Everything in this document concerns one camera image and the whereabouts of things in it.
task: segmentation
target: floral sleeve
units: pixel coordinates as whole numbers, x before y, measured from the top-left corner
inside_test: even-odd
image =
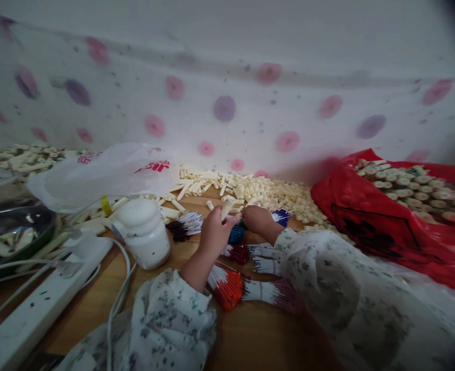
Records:
[[[216,336],[210,299],[172,269],[145,282],[132,311],[120,314],[112,324],[113,369],[202,370]],[[90,333],[58,370],[105,370],[106,330],[104,324]]]
[[[455,320],[335,233],[287,228],[274,248],[347,369],[455,369]]]

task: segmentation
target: wooden table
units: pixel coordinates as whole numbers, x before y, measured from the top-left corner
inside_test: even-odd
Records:
[[[211,187],[201,197],[185,197],[181,203],[191,211],[207,215],[207,200],[222,205],[218,190]],[[164,206],[174,208],[169,203]],[[297,231],[303,225],[291,218],[289,226]],[[113,232],[104,236],[115,237]],[[137,268],[131,278],[129,295],[124,308],[134,302],[134,295],[146,280],[156,277],[167,268],[181,268],[198,248],[200,236],[193,236],[188,242],[174,243],[168,261],[152,271]],[[247,232],[246,243],[264,242],[259,236]],[[235,269],[256,280],[273,280],[268,274],[252,272],[253,262],[239,266],[228,258],[222,260]],[[60,317],[39,343],[36,352],[67,354],[89,332],[107,322],[115,297],[126,277],[124,257],[117,246],[113,246],[102,261],[98,276],[81,290],[62,312]],[[0,305],[27,278],[13,279],[0,283]],[[0,315],[0,323],[21,303],[21,295]],[[206,370],[269,369],[269,370],[329,370],[339,368],[330,350],[327,339],[320,327],[308,315],[288,315],[264,302],[241,302],[229,313],[224,313],[215,299],[211,303],[217,309],[217,340],[206,365]]]

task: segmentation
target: child's left hand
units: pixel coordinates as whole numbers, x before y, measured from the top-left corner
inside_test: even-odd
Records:
[[[217,206],[203,221],[199,250],[215,254],[217,258],[226,247],[233,226],[239,222],[239,217],[221,221],[222,206]]]

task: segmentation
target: red plastic bag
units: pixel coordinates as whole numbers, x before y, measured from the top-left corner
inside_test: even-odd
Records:
[[[338,228],[365,252],[379,255],[455,289],[455,225],[429,224],[356,174],[359,159],[381,160],[371,149],[349,155],[318,182],[311,196]],[[413,162],[392,162],[411,167]],[[455,183],[455,166],[425,163],[428,175]]]

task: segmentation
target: power strip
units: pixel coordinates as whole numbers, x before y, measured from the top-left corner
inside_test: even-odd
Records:
[[[71,251],[65,268],[57,268],[0,325],[0,371],[16,370],[107,255],[112,241],[82,230],[64,247]]]

